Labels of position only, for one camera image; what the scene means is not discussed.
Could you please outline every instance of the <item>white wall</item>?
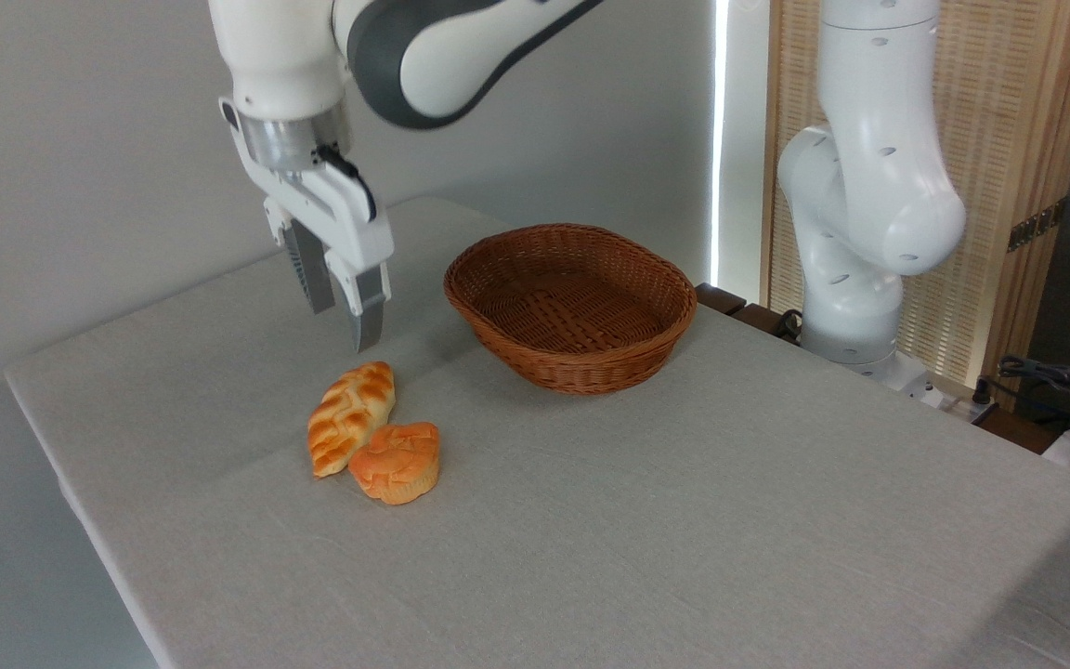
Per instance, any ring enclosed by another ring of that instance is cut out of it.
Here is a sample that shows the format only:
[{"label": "white wall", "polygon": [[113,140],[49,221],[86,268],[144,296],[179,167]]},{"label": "white wall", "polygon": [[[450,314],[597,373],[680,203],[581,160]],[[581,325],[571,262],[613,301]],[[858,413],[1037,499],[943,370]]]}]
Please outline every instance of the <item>white wall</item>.
[{"label": "white wall", "polygon": [[[709,0],[608,0],[446,131],[354,105],[354,159],[387,201],[607,225],[705,279],[713,33]],[[273,252],[227,88],[203,1],[0,0],[0,666],[151,666],[1,369]]]}]

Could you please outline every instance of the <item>table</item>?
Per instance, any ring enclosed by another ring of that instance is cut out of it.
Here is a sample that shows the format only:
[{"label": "table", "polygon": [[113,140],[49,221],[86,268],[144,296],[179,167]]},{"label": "table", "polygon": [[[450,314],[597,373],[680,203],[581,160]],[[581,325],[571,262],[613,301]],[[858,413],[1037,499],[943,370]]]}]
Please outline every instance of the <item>table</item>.
[{"label": "table", "polygon": [[[162,666],[1070,662],[1070,470],[709,309],[645,384],[536,389],[441,293],[502,224],[391,218],[368,354],[280,255],[7,369]],[[443,438],[400,507],[306,453],[376,359]]]}]

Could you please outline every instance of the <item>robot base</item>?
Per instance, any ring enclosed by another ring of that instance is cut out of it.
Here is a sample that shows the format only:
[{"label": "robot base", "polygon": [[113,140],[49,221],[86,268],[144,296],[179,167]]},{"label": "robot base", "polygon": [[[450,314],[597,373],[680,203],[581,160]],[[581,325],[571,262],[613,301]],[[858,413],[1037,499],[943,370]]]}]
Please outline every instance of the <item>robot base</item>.
[{"label": "robot base", "polygon": [[877,362],[845,364],[844,367],[931,407],[939,408],[944,401],[944,394],[931,384],[924,364],[903,351],[891,352]]}]

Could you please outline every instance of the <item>braided bread roll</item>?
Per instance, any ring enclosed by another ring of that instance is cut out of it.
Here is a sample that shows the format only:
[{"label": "braided bread roll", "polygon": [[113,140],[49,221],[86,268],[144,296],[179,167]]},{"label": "braided bread roll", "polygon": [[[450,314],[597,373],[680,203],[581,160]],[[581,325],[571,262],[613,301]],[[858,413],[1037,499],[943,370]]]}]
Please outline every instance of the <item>braided bread roll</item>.
[{"label": "braided bread roll", "polygon": [[440,477],[440,431],[430,423],[386,425],[349,460],[362,491],[384,503],[409,503]]},{"label": "braided bread roll", "polygon": [[386,424],[395,408],[395,372],[385,362],[369,362],[342,374],[324,391],[324,398],[308,420],[308,453],[314,475],[343,470],[374,429]]}]

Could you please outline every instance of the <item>black cable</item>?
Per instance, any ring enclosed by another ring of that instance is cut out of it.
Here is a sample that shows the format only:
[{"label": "black cable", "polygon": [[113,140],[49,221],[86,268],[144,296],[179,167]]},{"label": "black cable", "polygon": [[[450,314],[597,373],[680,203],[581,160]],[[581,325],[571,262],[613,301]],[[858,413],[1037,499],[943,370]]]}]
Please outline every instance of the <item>black cable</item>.
[{"label": "black cable", "polygon": [[782,337],[782,335],[791,335],[793,338],[799,338],[799,330],[802,321],[804,313],[799,309],[786,309],[782,313],[782,318],[778,319],[778,325],[774,329],[774,335],[776,337]]},{"label": "black cable", "polygon": [[1024,399],[1024,401],[1031,402],[1031,405],[1035,405],[1037,408],[1040,408],[1040,410],[1057,413],[1058,415],[1067,415],[1070,419],[1070,410],[1068,410],[1065,407],[1054,406],[1052,404],[1044,402],[1043,399],[1034,398],[1031,397],[1031,395],[1019,393],[1019,391],[1014,391],[1013,389],[1010,389],[1010,386],[1007,386],[1005,384],[999,384],[992,377],[981,377],[981,378],[984,378],[984,380],[989,382],[989,385],[993,386],[993,389],[997,389],[1003,393],[1010,395],[1010,397],[1012,398]]}]

